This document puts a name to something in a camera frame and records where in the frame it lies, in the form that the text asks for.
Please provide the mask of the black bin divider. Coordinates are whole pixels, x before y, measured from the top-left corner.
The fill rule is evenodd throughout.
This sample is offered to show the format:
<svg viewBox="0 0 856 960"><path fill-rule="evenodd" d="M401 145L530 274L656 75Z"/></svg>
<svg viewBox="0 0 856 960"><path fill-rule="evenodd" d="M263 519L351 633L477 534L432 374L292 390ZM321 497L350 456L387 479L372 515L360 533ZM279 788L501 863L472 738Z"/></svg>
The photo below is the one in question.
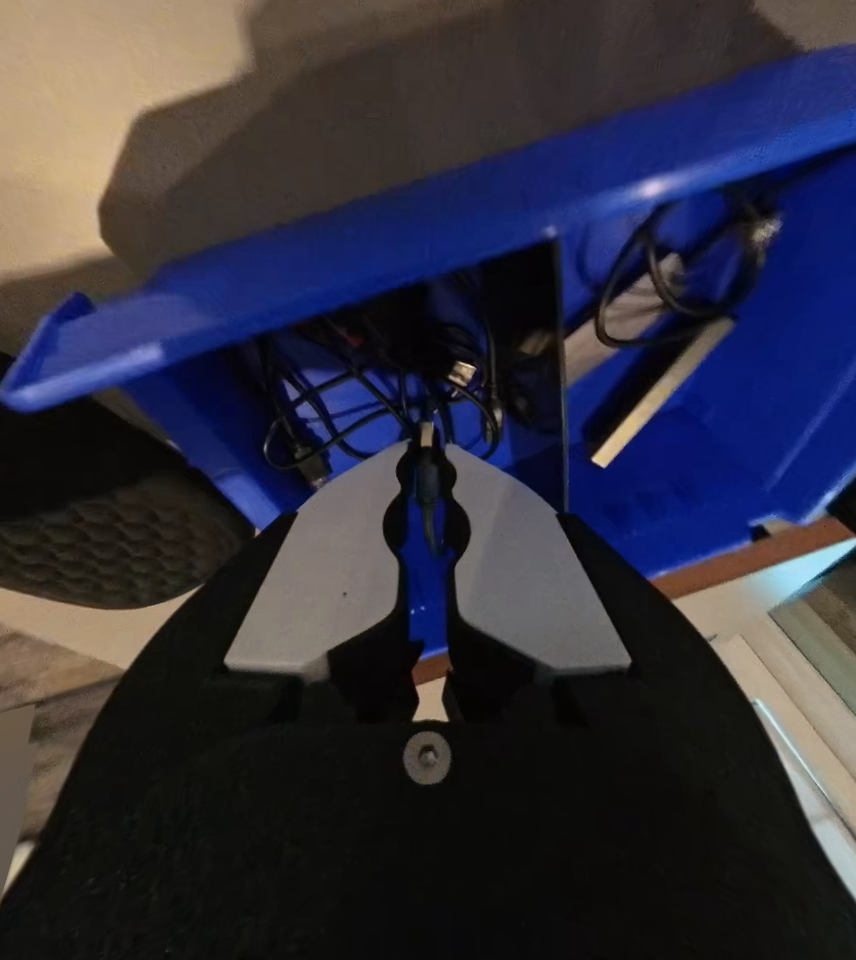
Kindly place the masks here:
<svg viewBox="0 0 856 960"><path fill-rule="evenodd" d="M558 245L553 240L484 261L480 316L493 337L494 410L503 469L555 512L569 509L570 437Z"/></svg>

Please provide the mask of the blue plastic bin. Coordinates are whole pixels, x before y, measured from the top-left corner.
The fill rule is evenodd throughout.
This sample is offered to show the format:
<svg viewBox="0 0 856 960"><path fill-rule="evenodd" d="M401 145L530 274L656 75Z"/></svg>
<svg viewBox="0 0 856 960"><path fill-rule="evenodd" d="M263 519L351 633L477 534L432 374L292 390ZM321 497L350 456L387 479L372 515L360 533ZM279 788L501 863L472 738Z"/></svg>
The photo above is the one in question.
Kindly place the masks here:
<svg viewBox="0 0 856 960"><path fill-rule="evenodd" d="M353 639L393 630L415 657L461 627L491 639L458 613L469 527L446 448L509 474L479 268L548 240L564 337L593 320L616 350L567 384L560 524L658 577L815 520L856 477L856 45L211 247L99 306L73 295L0 402L34 414L124 387L263 532L269 567L227 651L308 499L406 443L384 521L397 605ZM645 276L659 321L610 336L606 307ZM735 329L651 422L589 462L583 426L641 350L722 317Z"/></svg>

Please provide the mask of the instruction sheet on stand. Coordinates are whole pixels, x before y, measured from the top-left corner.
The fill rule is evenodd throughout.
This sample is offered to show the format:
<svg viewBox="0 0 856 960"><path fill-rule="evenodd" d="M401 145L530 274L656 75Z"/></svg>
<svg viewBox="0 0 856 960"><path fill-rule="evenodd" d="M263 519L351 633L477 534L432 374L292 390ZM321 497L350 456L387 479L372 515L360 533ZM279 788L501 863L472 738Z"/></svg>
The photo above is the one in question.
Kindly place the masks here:
<svg viewBox="0 0 856 960"><path fill-rule="evenodd" d="M856 900L856 714L769 614L696 617L746 693L819 844Z"/></svg>

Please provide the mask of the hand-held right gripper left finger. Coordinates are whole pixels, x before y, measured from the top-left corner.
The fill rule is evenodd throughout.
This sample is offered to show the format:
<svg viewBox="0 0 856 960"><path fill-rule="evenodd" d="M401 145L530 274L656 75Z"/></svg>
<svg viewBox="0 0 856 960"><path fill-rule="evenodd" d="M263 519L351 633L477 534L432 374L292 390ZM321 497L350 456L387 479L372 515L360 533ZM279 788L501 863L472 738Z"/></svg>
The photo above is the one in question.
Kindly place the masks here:
<svg viewBox="0 0 856 960"><path fill-rule="evenodd" d="M395 610L399 562L384 521L408 450L389 446L298 511L226 653L229 670L328 678L328 654Z"/></svg>

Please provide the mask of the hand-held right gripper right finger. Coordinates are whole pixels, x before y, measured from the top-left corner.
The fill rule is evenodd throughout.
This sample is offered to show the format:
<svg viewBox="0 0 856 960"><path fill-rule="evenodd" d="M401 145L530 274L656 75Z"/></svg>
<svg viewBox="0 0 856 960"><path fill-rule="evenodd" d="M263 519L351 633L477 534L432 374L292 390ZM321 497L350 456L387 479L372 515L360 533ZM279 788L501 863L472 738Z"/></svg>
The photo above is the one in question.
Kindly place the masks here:
<svg viewBox="0 0 856 960"><path fill-rule="evenodd" d="M454 567L461 620L554 674L626 671L631 656L556 510L457 445L446 457L469 527Z"/></svg>

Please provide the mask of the slim pale usb hub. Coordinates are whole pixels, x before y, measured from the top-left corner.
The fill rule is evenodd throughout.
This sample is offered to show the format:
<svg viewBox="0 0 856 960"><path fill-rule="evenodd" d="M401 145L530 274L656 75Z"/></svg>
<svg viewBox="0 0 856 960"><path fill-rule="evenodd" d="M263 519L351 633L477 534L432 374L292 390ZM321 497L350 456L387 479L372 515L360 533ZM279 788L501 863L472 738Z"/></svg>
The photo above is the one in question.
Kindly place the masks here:
<svg viewBox="0 0 856 960"><path fill-rule="evenodd" d="M613 298L604 311L605 328L616 339L634 340L646 334L663 312L661 297L646 275ZM568 385L589 376L614 356L602 343L592 319L582 322L565 339L565 378Z"/></svg>
<svg viewBox="0 0 856 960"><path fill-rule="evenodd" d="M734 318L710 321L690 337L644 347L583 427L590 463L610 466L735 329Z"/></svg>

